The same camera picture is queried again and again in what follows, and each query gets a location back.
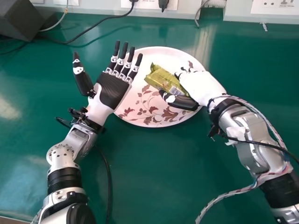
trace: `white plate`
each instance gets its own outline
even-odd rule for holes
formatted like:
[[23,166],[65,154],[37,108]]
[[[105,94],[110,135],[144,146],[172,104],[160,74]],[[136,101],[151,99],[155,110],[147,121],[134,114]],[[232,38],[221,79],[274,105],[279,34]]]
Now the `white plate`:
[[202,64],[181,50],[167,47],[138,49],[135,51],[133,64],[140,53],[143,54],[143,60],[138,75],[132,83],[132,89],[115,114],[124,121],[141,127],[172,126],[194,116],[201,107],[195,112],[190,112],[168,106],[157,89],[148,85],[144,78],[150,73],[151,63],[160,65],[171,74],[180,71],[181,67],[188,66],[204,70]]

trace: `black speaker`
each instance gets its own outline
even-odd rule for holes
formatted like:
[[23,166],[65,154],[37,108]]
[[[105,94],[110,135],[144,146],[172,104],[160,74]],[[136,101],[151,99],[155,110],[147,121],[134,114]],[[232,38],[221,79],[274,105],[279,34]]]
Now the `black speaker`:
[[43,24],[29,0],[0,0],[0,35],[29,42]]

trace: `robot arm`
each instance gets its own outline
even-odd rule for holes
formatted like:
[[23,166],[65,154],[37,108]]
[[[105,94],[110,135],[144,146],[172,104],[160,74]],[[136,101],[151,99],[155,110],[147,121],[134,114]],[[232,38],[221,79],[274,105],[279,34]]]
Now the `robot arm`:
[[121,104],[138,73],[142,54],[131,69],[135,48],[131,48],[125,62],[128,43],[124,43],[118,58],[119,47],[120,42],[117,41],[111,62],[95,85],[85,72],[78,54],[74,53],[73,73],[81,94],[88,97],[89,105],[80,111],[70,109],[69,112],[73,116],[70,131],[62,142],[47,152],[47,162],[50,164],[47,175],[48,196],[33,223],[96,223],[82,187],[78,162],[94,146],[107,117]]
[[[285,144],[271,123],[246,101],[227,95],[222,85],[208,72],[183,69],[176,73],[182,86],[199,105],[206,106],[213,128],[209,137],[225,133],[231,140],[240,162],[250,172],[255,184],[228,192],[211,201],[196,219],[199,224],[206,211],[225,197],[245,193],[259,187],[265,194],[275,220],[280,224],[299,224],[299,178],[285,155],[276,149],[242,141],[255,141],[285,148]],[[169,96],[161,92],[169,103]],[[175,96],[169,105],[193,108],[192,99]],[[272,130],[276,142],[269,134]]]

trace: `green table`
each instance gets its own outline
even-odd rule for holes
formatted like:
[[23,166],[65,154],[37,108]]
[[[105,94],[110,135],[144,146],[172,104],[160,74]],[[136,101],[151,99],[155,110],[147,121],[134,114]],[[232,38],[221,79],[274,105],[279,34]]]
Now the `green table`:
[[[68,14],[62,29],[47,35],[70,39],[101,18]],[[95,81],[116,39],[137,48],[167,46],[193,55],[230,94],[257,106],[299,154],[299,27],[269,24],[265,32],[259,24],[222,22],[220,10],[204,10],[200,23],[196,29],[193,21],[127,17],[106,21],[74,42],[76,47],[36,39],[1,56],[0,215],[29,221],[41,208],[46,152],[68,132],[54,117],[69,118],[68,107],[87,104],[73,79],[72,52],[79,52]],[[194,223],[212,198],[252,183],[236,150],[220,138],[213,142],[206,137],[209,125],[204,110],[180,125],[159,129],[108,118],[107,132],[97,144],[112,170],[112,224]],[[81,168],[92,210],[104,223],[107,175],[99,152],[93,150]],[[262,192],[255,190],[220,202],[202,223],[275,222]]]

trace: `yellow snack packet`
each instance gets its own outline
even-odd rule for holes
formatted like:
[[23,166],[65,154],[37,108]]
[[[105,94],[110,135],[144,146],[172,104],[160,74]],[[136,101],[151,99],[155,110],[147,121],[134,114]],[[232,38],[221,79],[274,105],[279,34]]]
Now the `yellow snack packet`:
[[151,73],[144,79],[148,84],[172,95],[189,96],[188,92],[179,83],[179,80],[161,66],[152,63],[150,70]]

